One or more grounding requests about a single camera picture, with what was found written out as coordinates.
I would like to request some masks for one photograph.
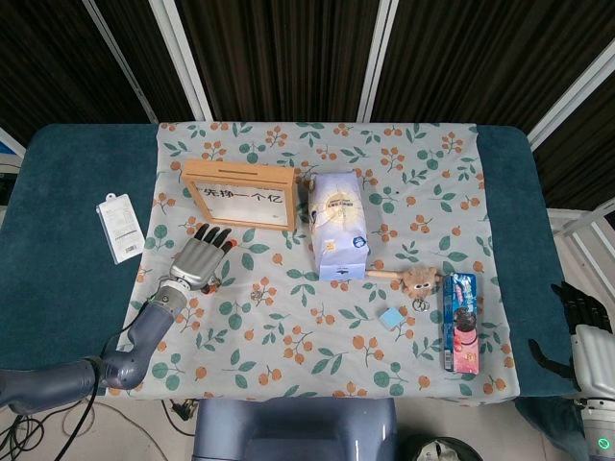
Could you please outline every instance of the brown plush keychain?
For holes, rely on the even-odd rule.
[[[412,308],[417,312],[429,310],[430,304],[425,298],[431,294],[432,288],[442,280],[435,267],[415,267],[405,272],[365,271],[369,277],[381,279],[398,279],[405,294],[413,299]]]

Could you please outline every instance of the wooden sign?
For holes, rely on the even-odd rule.
[[[295,172],[283,166],[189,159],[182,179],[211,223],[294,231]]]

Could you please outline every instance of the cable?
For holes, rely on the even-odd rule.
[[[171,416],[169,415],[169,411],[166,409],[166,406],[164,406],[164,400],[161,400],[160,403],[162,404],[162,409],[164,410],[164,414],[166,415],[166,419],[168,420],[168,422],[173,426],[173,428],[175,430],[177,430],[180,434],[185,435],[186,437],[194,437],[195,434],[190,434],[188,432],[184,432],[181,429],[179,429],[175,423],[173,423],[173,420],[171,420]]]
[[[58,456],[56,456],[55,461],[60,461],[62,459],[62,457],[64,456],[64,454],[66,453],[70,445],[75,440],[75,437],[77,437],[77,433],[79,432],[79,429],[81,429],[81,426],[84,424],[84,421],[87,418],[87,413],[89,413],[89,410],[92,409],[92,405],[94,404],[94,399],[96,399],[96,393],[98,392],[98,379],[100,377],[100,371],[98,370],[98,364],[96,362],[90,359],[86,359],[86,360],[89,361],[89,363],[92,366],[92,370],[94,370],[94,388],[92,390],[92,395],[90,396],[89,401],[87,402],[87,407],[86,407],[86,410],[84,410],[84,414],[81,415],[81,419],[75,426],[73,433],[70,434],[70,437],[68,438],[64,446],[61,448],[60,453],[58,453]]]
[[[131,425],[136,427],[138,430],[140,430],[154,444],[154,447],[156,447],[156,449],[160,453],[160,456],[162,457],[162,459],[164,459],[164,461],[169,461],[169,458],[166,457],[166,455],[164,454],[164,451],[162,451],[162,448],[160,447],[160,445],[158,445],[158,442],[156,442],[156,439],[154,439],[154,437],[152,437],[152,435],[147,430],[145,430],[141,425],[137,424],[136,422],[131,420],[128,416],[126,416],[124,413],[122,413],[120,410],[118,410],[117,408],[115,408],[115,407],[113,407],[111,405],[108,405],[106,403],[102,403],[100,401],[97,401],[95,403],[95,405],[97,405],[97,406],[104,406],[105,408],[108,408],[109,410],[113,411],[114,413],[117,413],[125,421],[127,421],[128,423],[130,423]]]
[[[11,457],[11,460],[15,460],[19,457],[19,455],[23,451],[32,451],[33,449],[38,447],[38,445],[40,445],[45,435],[45,428],[44,428],[45,422],[54,415],[57,415],[64,411],[72,410],[77,405],[79,405],[79,403],[81,403],[80,400],[77,403],[73,403],[70,406],[62,408],[60,410],[53,411],[49,413],[47,416],[45,416],[42,420],[33,418],[31,416],[17,415],[15,419],[13,420],[11,426],[9,426],[7,429],[0,432],[0,436],[7,434],[4,440],[0,442],[0,451],[4,449],[4,447],[7,444],[9,444],[9,451],[5,453],[2,457],[0,457],[0,460],[6,459],[9,456]],[[26,425],[26,428],[25,428],[26,432],[25,432],[24,438],[21,441],[19,441],[17,440],[17,430],[23,424]],[[40,437],[38,438],[37,442],[33,446],[27,448],[26,445],[28,444],[30,439],[35,435],[35,433],[38,430],[40,430]]]
[[[122,334],[124,331],[128,330],[128,328],[130,328],[136,322],[136,319],[138,319],[138,317],[141,315],[141,313],[145,310],[145,306],[146,305],[147,305],[147,301],[143,304],[141,309],[137,312],[136,317],[134,317],[129,324],[127,324],[125,327],[123,327],[122,329],[120,329],[116,333],[112,334],[109,337],[109,339],[107,341],[105,341],[105,346],[103,346],[103,349],[100,351],[100,354],[99,354],[100,358],[103,358],[103,355],[105,355],[105,352],[107,351],[107,347],[109,346],[109,343],[111,342],[111,340],[113,338],[119,336],[120,334]]]

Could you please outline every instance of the product box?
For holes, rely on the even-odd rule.
[[[477,330],[477,278],[474,274],[449,274],[444,294],[444,369],[479,373]]]
[[[355,172],[312,175],[308,209],[320,280],[363,279],[369,248]]]

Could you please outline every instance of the oreo box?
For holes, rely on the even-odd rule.
[[[442,283],[444,294],[444,369],[479,373],[477,331],[477,278],[474,274],[449,274]]]

